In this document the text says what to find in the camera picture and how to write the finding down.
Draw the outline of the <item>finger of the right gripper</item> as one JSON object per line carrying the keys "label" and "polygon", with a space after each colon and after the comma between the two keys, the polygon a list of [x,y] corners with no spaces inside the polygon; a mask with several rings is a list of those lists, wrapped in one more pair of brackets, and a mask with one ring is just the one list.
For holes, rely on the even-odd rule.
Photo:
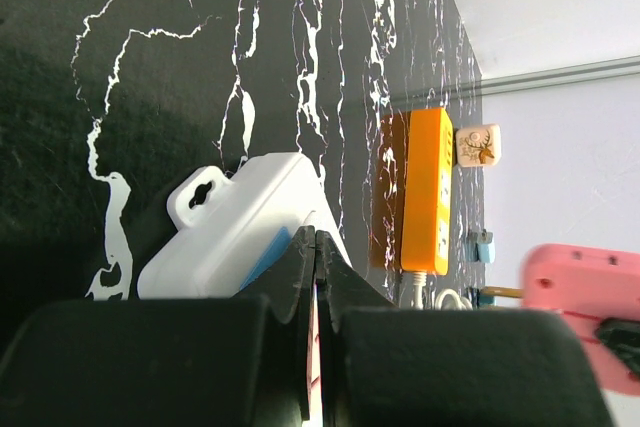
{"label": "finger of the right gripper", "polygon": [[597,339],[639,378],[639,322],[627,319],[605,319],[595,330]]}

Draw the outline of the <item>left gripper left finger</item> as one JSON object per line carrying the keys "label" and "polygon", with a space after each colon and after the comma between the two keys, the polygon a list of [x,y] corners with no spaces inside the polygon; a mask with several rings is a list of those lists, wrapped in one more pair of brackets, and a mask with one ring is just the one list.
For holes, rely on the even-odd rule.
{"label": "left gripper left finger", "polygon": [[299,426],[310,416],[314,228],[230,298],[68,301],[1,361],[5,426]]}

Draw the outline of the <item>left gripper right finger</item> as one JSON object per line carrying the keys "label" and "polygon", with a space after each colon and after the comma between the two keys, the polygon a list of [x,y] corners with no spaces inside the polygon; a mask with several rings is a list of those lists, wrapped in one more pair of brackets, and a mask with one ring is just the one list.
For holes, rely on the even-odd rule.
{"label": "left gripper right finger", "polygon": [[327,426],[609,426],[587,357],[556,315],[400,309],[316,235]]}

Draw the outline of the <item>pink plug adapter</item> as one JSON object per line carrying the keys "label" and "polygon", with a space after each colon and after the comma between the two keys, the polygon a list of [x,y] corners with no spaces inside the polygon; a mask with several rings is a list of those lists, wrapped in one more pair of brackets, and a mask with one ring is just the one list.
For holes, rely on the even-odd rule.
{"label": "pink plug adapter", "polygon": [[573,329],[603,388],[639,395],[639,378],[595,334],[605,319],[639,322],[637,253],[544,244],[523,263],[522,289],[524,307],[552,311]]}

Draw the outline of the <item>white multicolour power strip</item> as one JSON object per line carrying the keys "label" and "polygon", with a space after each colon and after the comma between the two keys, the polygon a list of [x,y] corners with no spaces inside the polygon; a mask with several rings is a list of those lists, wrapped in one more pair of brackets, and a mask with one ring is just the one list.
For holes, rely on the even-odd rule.
{"label": "white multicolour power strip", "polygon": [[227,297],[278,260],[312,226],[347,253],[312,161],[298,152],[251,158],[232,177],[194,171],[166,201],[176,228],[142,268],[141,299]]}

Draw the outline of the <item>light blue usb charger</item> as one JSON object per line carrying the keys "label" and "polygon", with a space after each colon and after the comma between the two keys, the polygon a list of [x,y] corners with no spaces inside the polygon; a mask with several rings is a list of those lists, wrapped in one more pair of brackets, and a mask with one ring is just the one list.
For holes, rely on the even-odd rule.
{"label": "light blue usb charger", "polygon": [[483,229],[471,231],[469,240],[472,245],[472,257],[476,262],[492,264],[496,258],[494,233]]}

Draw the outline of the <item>teal usb charger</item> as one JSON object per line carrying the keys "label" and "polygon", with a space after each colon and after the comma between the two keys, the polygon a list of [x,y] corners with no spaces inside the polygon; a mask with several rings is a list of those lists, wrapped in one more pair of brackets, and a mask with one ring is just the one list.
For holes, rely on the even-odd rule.
{"label": "teal usb charger", "polygon": [[496,305],[496,289],[493,287],[469,287],[468,296],[474,309],[489,308]]}

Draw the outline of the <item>beige cube socket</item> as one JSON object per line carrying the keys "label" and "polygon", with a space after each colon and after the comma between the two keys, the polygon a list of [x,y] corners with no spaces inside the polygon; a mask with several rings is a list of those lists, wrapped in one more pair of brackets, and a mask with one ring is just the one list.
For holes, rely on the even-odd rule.
{"label": "beige cube socket", "polygon": [[456,161],[464,168],[495,166],[502,157],[498,124],[473,125],[455,133]]}

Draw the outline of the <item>orange power strip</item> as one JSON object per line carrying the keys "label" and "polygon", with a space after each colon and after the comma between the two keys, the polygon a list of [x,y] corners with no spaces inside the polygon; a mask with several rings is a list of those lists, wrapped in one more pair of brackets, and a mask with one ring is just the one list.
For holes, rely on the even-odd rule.
{"label": "orange power strip", "polygon": [[411,113],[401,267],[444,276],[449,267],[453,125],[445,108]]}

